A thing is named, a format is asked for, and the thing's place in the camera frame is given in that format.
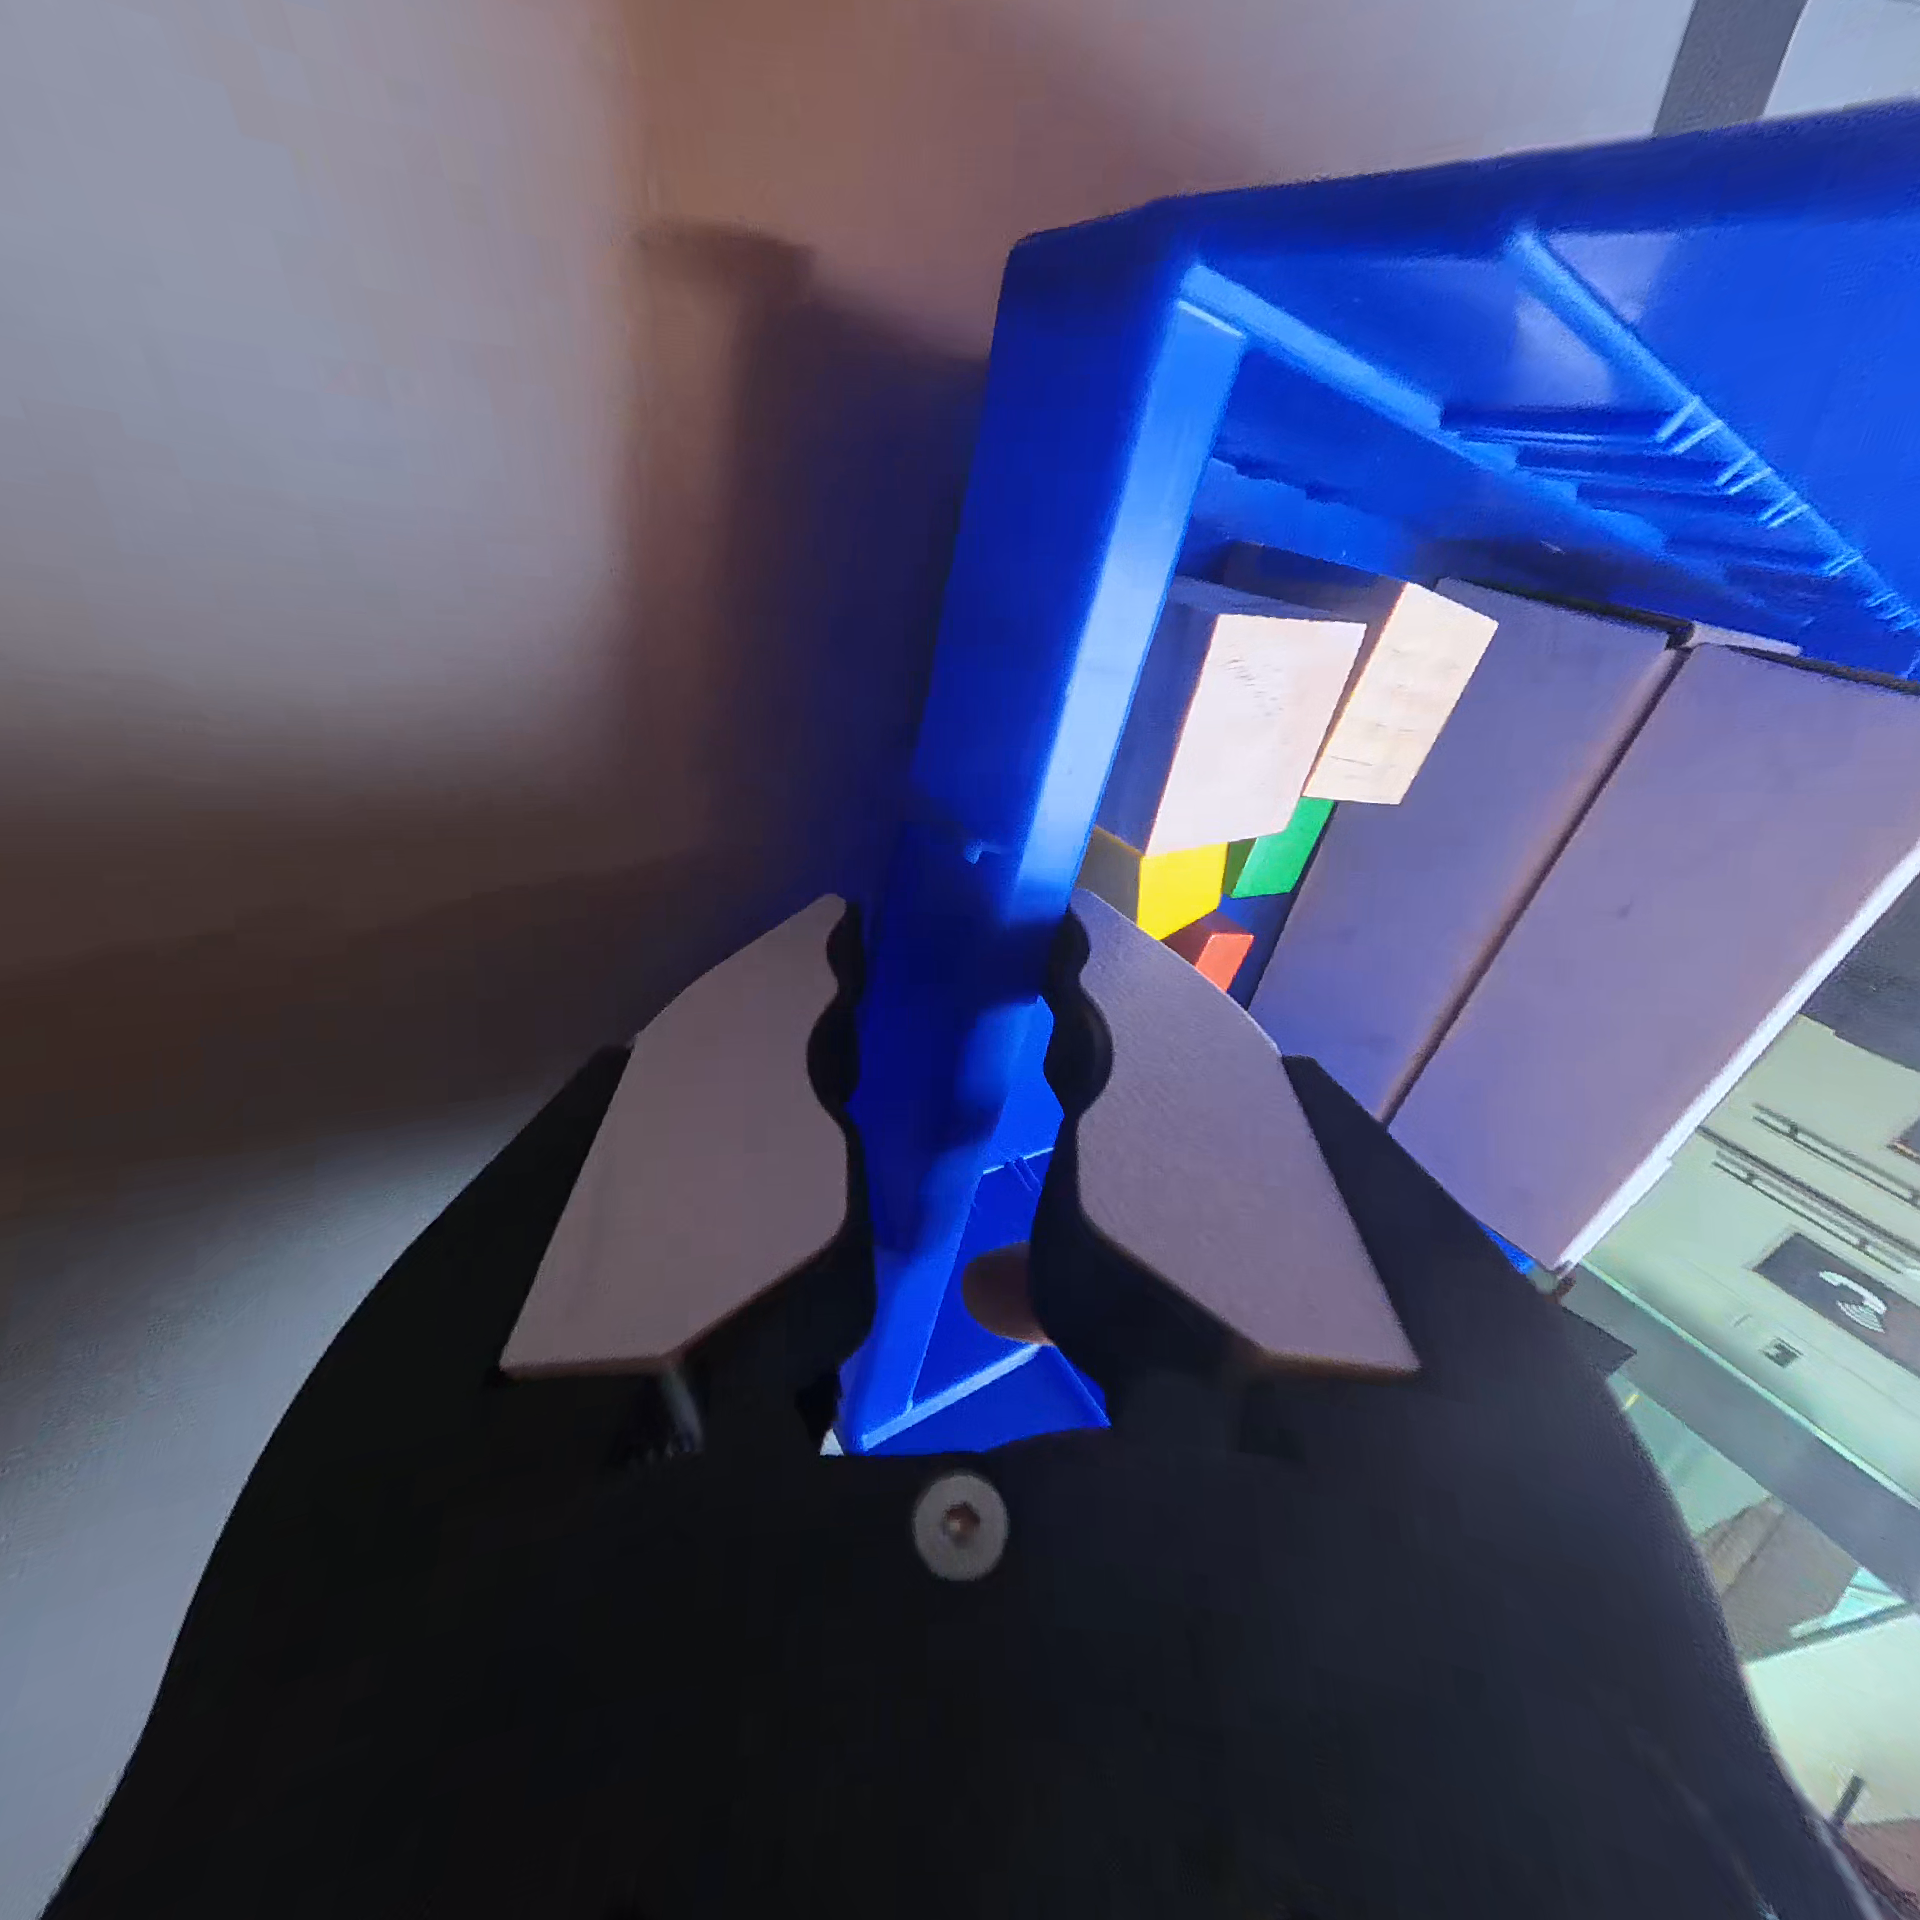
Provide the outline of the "small pale wooden block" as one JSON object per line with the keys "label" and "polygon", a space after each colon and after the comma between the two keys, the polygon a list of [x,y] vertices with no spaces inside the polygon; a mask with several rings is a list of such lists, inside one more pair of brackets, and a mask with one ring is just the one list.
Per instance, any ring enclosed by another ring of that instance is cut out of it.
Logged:
{"label": "small pale wooden block", "polygon": [[1403,804],[1486,659],[1499,621],[1421,585],[1359,577],[1319,588],[1328,618],[1363,627],[1355,668],[1305,798]]}

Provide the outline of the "wide white box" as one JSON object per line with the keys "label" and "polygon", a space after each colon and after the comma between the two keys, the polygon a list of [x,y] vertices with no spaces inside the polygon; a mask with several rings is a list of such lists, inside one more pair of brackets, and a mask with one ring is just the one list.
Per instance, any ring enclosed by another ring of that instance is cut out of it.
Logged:
{"label": "wide white box", "polygon": [[1687,653],[1392,1119],[1484,1228],[1581,1262],[1888,912],[1916,685]]}

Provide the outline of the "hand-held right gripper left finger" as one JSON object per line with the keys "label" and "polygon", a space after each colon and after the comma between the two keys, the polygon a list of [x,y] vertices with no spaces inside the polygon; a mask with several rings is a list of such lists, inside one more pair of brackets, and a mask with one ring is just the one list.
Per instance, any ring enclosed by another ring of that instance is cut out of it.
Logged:
{"label": "hand-held right gripper left finger", "polygon": [[821,897],[632,1040],[498,1367],[656,1374],[870,1225],[859,908]]}

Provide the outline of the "green cube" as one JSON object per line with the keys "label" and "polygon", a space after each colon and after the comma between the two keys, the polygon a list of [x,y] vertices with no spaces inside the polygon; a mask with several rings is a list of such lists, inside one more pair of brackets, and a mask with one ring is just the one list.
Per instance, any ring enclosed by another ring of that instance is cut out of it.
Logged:
{"label": "green cube", "polygon": [[1322,841],[1336,804],[1305,796],[1283,828],[1260,836],[1237,839],[1222,867],[1225,900],[1268,900],[1292,897]]}

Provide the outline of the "dark metal post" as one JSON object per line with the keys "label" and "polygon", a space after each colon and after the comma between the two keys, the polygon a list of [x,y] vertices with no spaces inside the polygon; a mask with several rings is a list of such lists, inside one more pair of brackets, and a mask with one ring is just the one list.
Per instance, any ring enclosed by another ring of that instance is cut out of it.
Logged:
{"label": "dark metal post", "polygon": [[1652,136],[1759,122],[1809,3],[1693,3]]}

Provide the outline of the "yellow cube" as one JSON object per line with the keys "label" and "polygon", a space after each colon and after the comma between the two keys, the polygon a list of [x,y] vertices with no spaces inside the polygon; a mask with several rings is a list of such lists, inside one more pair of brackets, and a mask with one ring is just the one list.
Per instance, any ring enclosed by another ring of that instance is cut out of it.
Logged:
{"label": "yellow cube", "polygon": [[1217,912],[1227,891],[1231,845],[1140,854],[1134,868],[1133,921],[1152,940]]}

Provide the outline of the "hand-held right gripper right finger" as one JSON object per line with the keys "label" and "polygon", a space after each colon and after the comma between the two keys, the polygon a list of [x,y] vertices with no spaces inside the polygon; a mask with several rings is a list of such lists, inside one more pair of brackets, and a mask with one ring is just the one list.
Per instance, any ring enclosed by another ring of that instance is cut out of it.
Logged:
{"label": "hand-held right gripper right finger", "polygon": [[1045,1005],[1062,1123],[1031,1290],[1110,1406],[1148,1380],[1421,1371],[1283,1054],[1233,997],[1077,897]]}

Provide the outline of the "blue plastic bin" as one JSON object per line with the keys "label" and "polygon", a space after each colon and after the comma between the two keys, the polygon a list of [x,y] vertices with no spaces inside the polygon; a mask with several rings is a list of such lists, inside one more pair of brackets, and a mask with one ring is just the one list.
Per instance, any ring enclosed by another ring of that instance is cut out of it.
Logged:
{"label": "blue plastic bin", "polygon": [[863,1090],[854,1456],[1033,1433],[919,1395],[982,1178],[1045,1157],[1045,961],[1185,564],[1264,548],[1916,679],[1916,101],[1257,184],[1009,254]]}

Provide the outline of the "narrow white box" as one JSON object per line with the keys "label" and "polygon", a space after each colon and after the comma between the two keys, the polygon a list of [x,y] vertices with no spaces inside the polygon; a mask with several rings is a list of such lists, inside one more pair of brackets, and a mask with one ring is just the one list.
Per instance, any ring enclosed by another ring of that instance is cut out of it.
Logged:
{"label": "narrow white box", "polygon": [[1252,992],[1392,1123],[1678,667],[1663,622],[1464,581],[1497,630],[1407,796],[1341,803]]}

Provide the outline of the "large pale wooden block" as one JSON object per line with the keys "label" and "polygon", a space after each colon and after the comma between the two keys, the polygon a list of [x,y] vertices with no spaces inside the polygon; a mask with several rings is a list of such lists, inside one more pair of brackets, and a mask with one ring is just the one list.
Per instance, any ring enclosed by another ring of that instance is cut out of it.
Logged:
{"label": "large pale wooden block", "polygon": [[1284,828],[1368,638],[1357,621],[1246,611],[1209,613],[1203,629],[1150,809],[1150,856]]}

